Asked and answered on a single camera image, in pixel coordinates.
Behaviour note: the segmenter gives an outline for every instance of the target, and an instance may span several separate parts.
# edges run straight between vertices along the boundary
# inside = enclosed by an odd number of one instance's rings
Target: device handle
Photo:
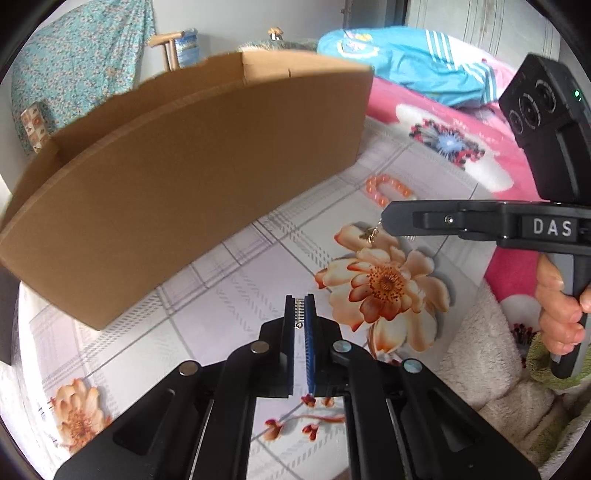
[[[567,254],[549,254],[550,261],[558,267],[564,281],[563,292],[579,298],[591,282],[591,257]],[[591,321],[587,321],[587,314],[579,320],[585,328],[583,341],[574,347],[567,355],[552,355],[550,369],[557,378],[575,377],[581,373],[589,340],[591,339]]]

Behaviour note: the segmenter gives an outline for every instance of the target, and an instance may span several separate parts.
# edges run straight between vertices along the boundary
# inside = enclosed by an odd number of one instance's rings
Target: flower center
[[[92,422],[82,410],[70,410],[66,424],[70,427],[74,448],[82,448],[95,437]]]
[[[393,302],[402,296],[405,279],[397,268],[376,265],[369,272],[369,288],[378,300]]]

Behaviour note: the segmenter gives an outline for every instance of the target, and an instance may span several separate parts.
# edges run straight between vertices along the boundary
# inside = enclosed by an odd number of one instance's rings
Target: floral tablecloth
[[[282,316],[286,295],[314,293],[318,313],[381,360],[415,356],[436,369],[495,246],[382,232],[371,248],[381,208],[365,184],[380,174],[419,199],[489,197],[408,132],[368,119],[354,166],[196,259],[101,332],[22,286],[22,367],[48,452],[44,475],[182,361],[218,362],[256,339],[263,322]],[[348,467],[341,399],[307,395],[302,330],[295,341],[294,395],[256,407],[251,480],[330,480]]]

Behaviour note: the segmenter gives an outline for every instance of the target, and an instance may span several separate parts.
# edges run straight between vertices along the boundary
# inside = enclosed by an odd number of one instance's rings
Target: teal floral curtain
[[[37,31],[12,71],[12,117],[23,148],[32,148],[20,120],[39,102],[49,133],[133,88],[147,40],[154,34],[151,0],[92,0]]]

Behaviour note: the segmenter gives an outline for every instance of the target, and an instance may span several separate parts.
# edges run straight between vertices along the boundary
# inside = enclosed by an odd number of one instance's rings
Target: bracelet
[[[416,200],[417,196],[414,192],[407,187],[404,183],[400,180],[391,177],[387,174],[376,175],[370,177],[365,182],[365,192],[366,195],[372,199],[375,203],[380,205],[380,207],[386,207],[391,201],[386,195],[382,194],[378,187],[382,184],[390,185],[394,188],[400,195],[402,195],[406,200]]]

